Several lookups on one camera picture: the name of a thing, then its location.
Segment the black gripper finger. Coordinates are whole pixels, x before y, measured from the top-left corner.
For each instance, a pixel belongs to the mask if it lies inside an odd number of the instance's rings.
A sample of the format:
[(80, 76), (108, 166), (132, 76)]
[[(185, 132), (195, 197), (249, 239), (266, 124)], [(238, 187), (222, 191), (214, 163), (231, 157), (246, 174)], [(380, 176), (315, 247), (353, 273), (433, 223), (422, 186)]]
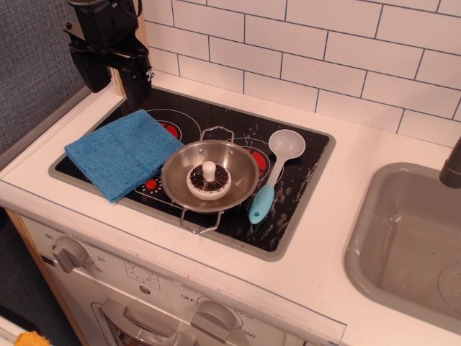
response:
[(77, 50), (73, 46), (69, 50), (82, 79), (93, 93), (100, 92), (111, 82), (109, 68), (99, 60), (98, 55), (92, 51)]
[(128, 104), (134, 109), (151, 96), (153, 71), (148, 57), (122, 57), (118, 70)]

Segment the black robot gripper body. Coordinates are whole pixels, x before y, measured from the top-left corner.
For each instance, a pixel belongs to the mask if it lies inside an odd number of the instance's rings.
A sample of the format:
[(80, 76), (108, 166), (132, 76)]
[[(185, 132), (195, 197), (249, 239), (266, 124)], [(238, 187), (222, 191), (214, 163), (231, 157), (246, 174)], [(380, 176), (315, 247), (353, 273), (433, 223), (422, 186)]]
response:
[(142, 1), (69, 1), (78, 22), (67, 24), (69, 50), (113, 68), (148, 68), (148, 49), (136, 37)]

